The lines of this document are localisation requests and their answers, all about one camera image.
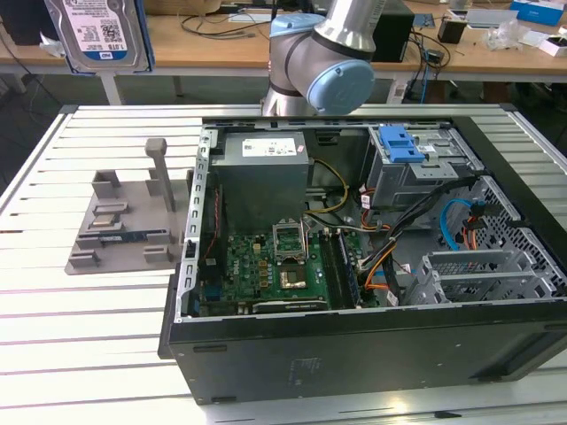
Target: black box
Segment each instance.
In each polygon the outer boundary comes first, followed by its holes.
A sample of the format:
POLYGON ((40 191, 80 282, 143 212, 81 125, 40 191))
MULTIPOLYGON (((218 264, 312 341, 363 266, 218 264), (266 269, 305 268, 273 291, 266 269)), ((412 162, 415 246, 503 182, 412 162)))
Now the black box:
POLYGON ((414 25, 414 13, 401 0, 387 0, 374 31, 372 62, 401 62, 414 25))
POLYGON ((463 20, 443 19, 437 38, 442 43, 458 44, 461 41, 461 35, 466 26, 467 22, 463 20))
POLYGON ((52 40, 59 39, 43 0, 0 0, 0 16, 6 32, 19 46, 39 44, 40 32, 52 40))

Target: open computer tower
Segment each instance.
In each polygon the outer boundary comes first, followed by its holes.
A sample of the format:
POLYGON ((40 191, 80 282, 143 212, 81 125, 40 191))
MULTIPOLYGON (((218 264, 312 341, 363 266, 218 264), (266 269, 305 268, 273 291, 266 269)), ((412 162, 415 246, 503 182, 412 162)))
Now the open computer tower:
POLYGON ((565 230, 468 118, 204 121, 160 353, 198 404, 517 380, 565 230))

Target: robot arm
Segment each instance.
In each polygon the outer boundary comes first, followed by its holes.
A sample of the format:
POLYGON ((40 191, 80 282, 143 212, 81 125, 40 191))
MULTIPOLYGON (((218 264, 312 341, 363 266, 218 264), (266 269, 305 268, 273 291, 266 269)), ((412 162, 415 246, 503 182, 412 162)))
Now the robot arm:
POLYGON ((372 35, 385 0, 335 0, 327 18, 290 14, 270 30, 264 116, 346 115, 369 98, 372 35))

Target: connector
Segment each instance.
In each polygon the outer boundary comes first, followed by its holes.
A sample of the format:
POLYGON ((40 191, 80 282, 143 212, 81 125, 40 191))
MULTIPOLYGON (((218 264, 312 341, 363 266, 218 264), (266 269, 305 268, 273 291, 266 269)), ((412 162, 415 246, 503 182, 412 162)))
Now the connector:
POLYGON ((471 231, 471 230, 480 230, 481 228, 487 228, 487 225, 484 220, 473 220, 473 221, 462 221, 463 226, 471 231))
POLYGON ((482 216, 495 217, 497 215, 500 215, 501 211, 502 211, 501 205, 487 204, 484 201, 475 202, 470 207, 470 215, 476 218, 482 216))
POLYGON ((443 58, 445 57, 445 53, 439 50, 428 49, 426 57, 427 57, 427 61, 430 64, 440 65, 441 62, 443 61, 443 58))
POLYGON ((185 250, 186 259, 194 259, 197 253, 197 244, 192 241, 187 241, 187 249, 185 250))

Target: light blue joint cap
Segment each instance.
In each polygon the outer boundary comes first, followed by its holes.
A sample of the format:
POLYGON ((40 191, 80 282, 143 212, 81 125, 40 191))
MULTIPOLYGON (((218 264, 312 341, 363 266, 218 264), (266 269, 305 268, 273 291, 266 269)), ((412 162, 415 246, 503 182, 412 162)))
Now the light blue joint cap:
POLYGON ((270 37, 305 33, 311 31, 315 25, 324 21, 324 17, 313 13, 293 13, 280 15, 272 21, 269 31, 270 37))
POLYGON ((374 70, 359 59, 340 62, 319 74, 307 101, 321 115, 347 115, 366 102, 374 87, 374 70))

